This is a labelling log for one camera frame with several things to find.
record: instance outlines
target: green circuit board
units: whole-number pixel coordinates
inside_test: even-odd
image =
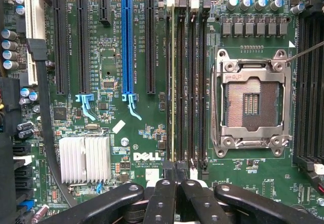
[[[324,219],[324,207],[317,203],[319,194],[309,183],[305,174],[299,171],[292,161],[292,141],[284,147],[283,153],[275,157],[270,149],[233,149],[229,150],[225,157],[219,158],[216,154],[211,137],[212,117],[212,71],[215,68],[217,52],[226,49],[231,59],[265,59],[272,58],[279,49],[285,50],[289,57],[297,53],[298,35],[296,16],[290,12],[291,0],[283,0],[284,5],[276,12],[269,6],[262,11],[249,8],[242,11],[237,6],[233,11],[226,9],[228,0],[211,0],[211,8],[206,25],[206,126],[204,128],[208,175],[203,177],[201,169],[198,170],[198,179],[203,179],[208,187],[215,183],[231,183],[249,189],[254,193],[273,199],[286,205],[300,204],[310,213]],[[55,135],[55,148],[57,160],[60,163],[59,140],[65,137],[109,137],[111,179],[104,182],[101,193],[109,191],[121,185],[120,175],[127,174],[127,181],[132,181],[146,186],[152,179],[163,178],[163,162],[171,160],[165,148],[159,148],[160,141],[166,143],[170,139],[168,132],[169,118],[168,108],[164,108],[163,97],[167,91],[167,0],[155,0],[155,53],[156,53],[156,83],[155,94],[146,92],[146,63],[145,63],[145,16],[144,0],[133,0],[133,44],[134,44],[134,91],[137,95],[136,113],[141,117],[130,114],[128,102],[122,101],[123,90],[123,51],[122,51],[122,6],[121,0],[110,0],[111,25],[104,26],[99,22],[98,0],[88,0],[89,37],[87,44],[90,52],[90,82],[91,109],[88,111],[95,119],[91,120],[84,115],[82,104],[76,101],[78,95],[78,49],[77,49],[77,13],[76,1],[66,0],[67,3],[67,51],[68,51],[68,75],[69,93],[58,95],[56,93],[55,71],[49,71],[48,81],[50,86],[52,126]],[[46,40],[48,46],[48,58],[55,60],[54,21],[53,8],[46,5],[45,8]],[[162,17],[158,17],[158,11],[162,11]],[[11,5],[5,7],[5,28],[15,30],[15,8]],[[244,23],[248,17],[251,23],[258,17],[260,22],[266,19],[280,20],[287,25],[287,34],[278,36],[237,37],[224,35],[224,23]],[[188,27],[185,26],[184,56],[188,58]],[[20,59],[23,64],[26,60],[26,47],[24,37],[19,40]],[[186,77],[188,76],[188,64],[185,65]],[[291,66],[291,100],[290,104],[289,134],[294,135],[295,116],[295,83],[297,66],[292,62]],[[10,77],[16,76],[17,71],[9,72]],[[184,119],[188,118],[188,100],[185,101]],[[34,198],[35,209],[48,204],[50,210],[48,216],[54,215],[68,208],[47,165],[46,149],[42,138],[42,128],[38,113],[33,111],[34,104],[24,105],[23,121],[34,123],[34,135],[25,140],[32,146],[34,167]],[[99,129],[89,131],[88,124],[97,124]],[[184,142],[188,141],[187,124],[184,127]],[[127,138],[129,144],[122,146],[121,141]],[[177,135],[174,138],[175,152],[177,147]],[[130,168],[121,169],[121,162],[130,162]],[[98,195],[96,188],[98,183],[83,183],[71,187],[71,194],[78,203],[84,202]]]

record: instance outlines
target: motherboard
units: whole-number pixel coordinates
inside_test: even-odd
[[[302,17],[320,2],[7,0],[0,108],[6,87],[20,108],[1,123],[28,210],[146,186],[171,161],[324,219],[323,48],[287,62],[323,40]],[[28,39],[46,41],[45,74]]]

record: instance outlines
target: cpu socket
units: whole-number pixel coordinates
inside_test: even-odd
[[[270,148],[280,157],[289,135],[291,68],[285,50],[272,59],[216,54],[211,89],[211,137],[219,158],[229,149]]]

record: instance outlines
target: silver metal frame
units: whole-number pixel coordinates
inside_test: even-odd
[[[211,137],[219,158],[226,155],[229,149],[270,148],[276,157],[280,157],[285,146],[292,139],[289,135],[290,101],[291,101],[291,68],[286,63],[287,54],[280,49],[272,59],[230,59],[225,49],[217,51],[215,66],[212,72],[211,91]],[[259,127],[249,132],[245,127],[227,127],[223,125],[224,84],[245,82],[250,77],[260,81],[279,82],[283,86],[283,112],[281,124],[276,127]],[[217,114],[217,96],[221,96],[221,115]]]

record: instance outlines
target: chip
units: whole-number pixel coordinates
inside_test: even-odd
[[[54,120],[66,120],[66,108],[63,106],[56,106],[53,108]]]

